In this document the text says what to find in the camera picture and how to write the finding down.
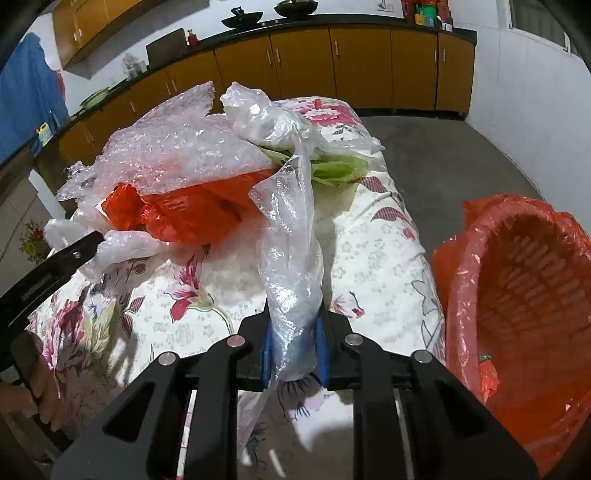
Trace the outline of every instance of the blue curtain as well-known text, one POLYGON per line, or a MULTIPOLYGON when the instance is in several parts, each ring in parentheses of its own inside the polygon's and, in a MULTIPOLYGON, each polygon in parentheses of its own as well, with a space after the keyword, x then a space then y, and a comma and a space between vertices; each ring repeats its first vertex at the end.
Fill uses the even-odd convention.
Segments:
MULTIPOLYGON (((28 33, 0 72, 0 163, 47 123, 56 133, 70 121, 56 73, 45 62, 39 37, 28 33)), ((38 154, 37 141, 33 153, 38 154)))

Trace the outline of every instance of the red plastic basket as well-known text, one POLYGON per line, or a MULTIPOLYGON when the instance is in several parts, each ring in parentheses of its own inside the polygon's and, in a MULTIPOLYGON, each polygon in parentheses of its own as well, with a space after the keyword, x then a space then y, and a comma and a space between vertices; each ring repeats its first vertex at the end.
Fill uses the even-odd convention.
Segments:
POLYGON ((466 231, 433 255, 446 361, 545 475, 591 410, 591 241, 568 213, 516 195, 464 203, 466 231))

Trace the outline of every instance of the orange cabinet door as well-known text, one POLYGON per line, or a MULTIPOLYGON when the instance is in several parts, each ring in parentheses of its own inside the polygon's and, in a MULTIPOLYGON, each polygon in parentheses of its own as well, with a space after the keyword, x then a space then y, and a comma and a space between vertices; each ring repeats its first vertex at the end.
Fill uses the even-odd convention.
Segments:
POLYGON ((60 154, 67 165, 73 165, 78 160, 84 165, 92 165, 99 153, 85 121, 76 122, 60 139, 60 154))
POLYGON ((135 106, 129 91, 121 93, 86 120, 86 128, 95 147, 102 151, 109 138, 117 130, 133 125, 135 106))
POLYGON ((328 28, 271 35, 283 98, 336 96, 328 28))
POLYGON ((216 48, 217 65, 225 88, 232 82, 258 88, 271 100, 281 98, 269 37, 253 38, 216 48))
POLYGON ((53 31, 56 38, 57 54, 61 65, 65 66, 80 50, 80 38, 74 23, 74 12, 70 0, 61 0, 53 9, 53 31))
POLYGON ((86 0, 74 13, 74 19, 83 47, 109 23, 105 0, 86 0))
POLYGON ((158 70, 140 80, 130 88, 129 92, 131 104, 138 118, 173 95, 166 69, 158 70))
POLYGON ((337 97, 353 108, 392 108, 390 29, 331 28, 330 39, 337 97))
POLYGON ((189 90, 195 85, 200 85, 211 80, 216 89, 212 112, 222 112, 222 103, 219 101, 219 98, 226 90, 223 87, 222 77, 217 68, 216 57, 212 51, 200 53, 173 63, 166 67, 166 72, 170 78, 175 95, 189 90))
POLYGON ((437 110, 467 114, 472 98, 474 45, 445 33, 438 37, 437 110))
POLYGON ((437 34, 392 30, 392 107, 434 110, 437 34))
POLYGON ((105 0, 109 22, 112 22, 115 18, 140 2, 141 0, 105 0))

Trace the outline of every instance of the red plastic bag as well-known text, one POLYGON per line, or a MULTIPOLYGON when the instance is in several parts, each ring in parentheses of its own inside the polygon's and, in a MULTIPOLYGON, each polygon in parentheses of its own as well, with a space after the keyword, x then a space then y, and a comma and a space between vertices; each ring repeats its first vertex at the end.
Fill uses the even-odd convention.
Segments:
POLYGON ((145 229, 164 242, 208 244, 258 213, 248 192, 274 173, 261 170, 143 197, 131 185, 120 184, 101 207, 119 230, 145 229))
POLYGON ((447 367, 482 401, 478 357, 493 358, 500 385, 486 407, 545 475, 591 411, 591 241, 539 200, 463 207, 466 230, 432 260, 447 367))

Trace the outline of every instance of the gray floor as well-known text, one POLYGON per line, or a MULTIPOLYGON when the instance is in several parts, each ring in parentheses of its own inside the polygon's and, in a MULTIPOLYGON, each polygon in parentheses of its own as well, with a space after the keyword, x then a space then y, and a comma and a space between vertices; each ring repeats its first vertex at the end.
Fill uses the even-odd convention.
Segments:
POLYGON ((363 123, 386 149, 388 171, 429 257, 463 230, 465 200, 498 193, 540 198, 521 172, 465 122, 373 116, 363 123))

